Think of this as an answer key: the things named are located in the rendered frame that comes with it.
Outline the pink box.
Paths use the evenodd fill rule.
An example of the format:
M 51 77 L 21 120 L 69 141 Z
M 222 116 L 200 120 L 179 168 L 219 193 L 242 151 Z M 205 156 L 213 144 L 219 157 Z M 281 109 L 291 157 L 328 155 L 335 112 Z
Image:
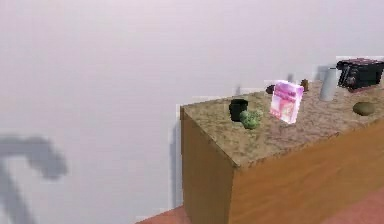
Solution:
M 303 93 L 303 86 L 279 80 L 274 86 L 270 104 L 270 114 L 287 124 L 294 124 L 297 119 Z

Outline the wooden counter with speckled top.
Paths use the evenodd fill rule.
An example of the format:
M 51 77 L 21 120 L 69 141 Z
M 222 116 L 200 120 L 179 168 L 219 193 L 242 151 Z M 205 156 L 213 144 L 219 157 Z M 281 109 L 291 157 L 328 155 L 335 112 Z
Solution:
M 312 82 L 294 124 L 267 111 L 265 92 L 245 95 L 265 113 L 246 130 L 230 119 L 229 99 L 180 111 L 184 209 L 192 224 L 321 224 L 384 189 L 384 83 L 330 102 Z M 369 116 L 353 112 L 370 102 Z

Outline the grey cylinder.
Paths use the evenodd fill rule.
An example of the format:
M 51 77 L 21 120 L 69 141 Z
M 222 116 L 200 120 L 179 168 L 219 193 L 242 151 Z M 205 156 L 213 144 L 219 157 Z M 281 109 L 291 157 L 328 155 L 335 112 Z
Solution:
M 329 68 L 323 76 L 319 99 L 332 101 L 337 87 L 337 69 Z

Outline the olive green potato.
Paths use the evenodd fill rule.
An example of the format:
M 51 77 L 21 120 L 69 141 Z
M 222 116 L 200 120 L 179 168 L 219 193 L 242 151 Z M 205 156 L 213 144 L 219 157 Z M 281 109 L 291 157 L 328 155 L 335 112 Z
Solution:
M 369 116 L 375 111 L 375 106 L 370 102 L 357 102 L 353 106 L 353 112 L 360 116 Z

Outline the black toaster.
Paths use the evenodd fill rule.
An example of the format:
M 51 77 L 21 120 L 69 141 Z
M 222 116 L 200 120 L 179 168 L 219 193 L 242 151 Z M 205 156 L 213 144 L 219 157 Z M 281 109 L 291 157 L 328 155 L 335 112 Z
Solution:
M 341 71 L 338 85 L 354 91 L 378 85 L 384 71 L 384 61 L 367 58 L 346 59 L 339 61 L 336 68 Z

